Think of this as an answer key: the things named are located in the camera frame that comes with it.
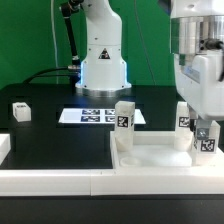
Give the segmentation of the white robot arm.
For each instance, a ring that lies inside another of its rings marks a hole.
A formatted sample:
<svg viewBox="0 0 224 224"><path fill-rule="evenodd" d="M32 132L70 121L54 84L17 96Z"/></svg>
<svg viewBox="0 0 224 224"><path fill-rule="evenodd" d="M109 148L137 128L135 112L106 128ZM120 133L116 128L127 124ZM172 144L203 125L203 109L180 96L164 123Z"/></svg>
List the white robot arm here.
<svg viewBox="0 0 224 224"><path fill-rule="evenodd" d="M193 110L196 138L206 140L224 120L224 0L158 0L170 16L170 50L178 93ZM129 89L121 56L122 21L109 0L67 0L60 6L81 93L112 95ZM87 55L78 56L70 16L83 10Z"/></svg>

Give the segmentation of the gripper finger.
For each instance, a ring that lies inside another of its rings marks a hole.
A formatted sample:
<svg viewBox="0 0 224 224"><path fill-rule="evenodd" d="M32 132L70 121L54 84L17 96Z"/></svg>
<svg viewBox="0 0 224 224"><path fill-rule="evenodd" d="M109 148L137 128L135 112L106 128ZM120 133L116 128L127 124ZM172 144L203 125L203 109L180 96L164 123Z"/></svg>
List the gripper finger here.
<svg viewBox="0 0 224 224"><path fill-rule="evenodd" d="M210 120L199 118L196 120L196 138L198 140L207 140L209 138L209 130L211 127Z"/></svg>
<svg viewBox="0 0 224 224"><path fill-rule="evenodd" d="M196 111L191 106L188 106L188 109L189 109L190 121L192 123L195 123L196 120L198 119L198 114L196 113Z"/></svg>

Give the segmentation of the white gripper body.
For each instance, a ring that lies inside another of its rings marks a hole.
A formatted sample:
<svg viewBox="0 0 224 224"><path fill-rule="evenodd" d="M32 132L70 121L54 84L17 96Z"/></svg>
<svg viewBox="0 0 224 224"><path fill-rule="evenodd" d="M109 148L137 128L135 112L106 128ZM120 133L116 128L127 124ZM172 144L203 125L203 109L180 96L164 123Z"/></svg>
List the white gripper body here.
<svg viewBox="0 0 224 224"><path fill-rule="evenodd" d="M177 92L204 120L224 120L224 80L222 54L196 55L189 65L181 66L174 56Z"/></svg>

